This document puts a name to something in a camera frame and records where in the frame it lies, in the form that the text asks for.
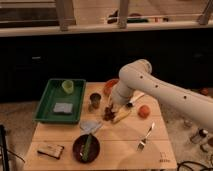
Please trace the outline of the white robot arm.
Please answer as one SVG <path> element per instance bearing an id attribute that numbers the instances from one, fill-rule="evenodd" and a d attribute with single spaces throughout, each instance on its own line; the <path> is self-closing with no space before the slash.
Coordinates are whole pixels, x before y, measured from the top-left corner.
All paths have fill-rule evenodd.
<path id="1" fill-rule="evenodd" d="M 142 91 L 183 112 L 201 128 L 213 133 L 213 99 L 161 81 L 151 75 L 152 65 L 145 59 L 126 64 L 112 88 L 111 102 L 127 104 L 134 91 Z"/>

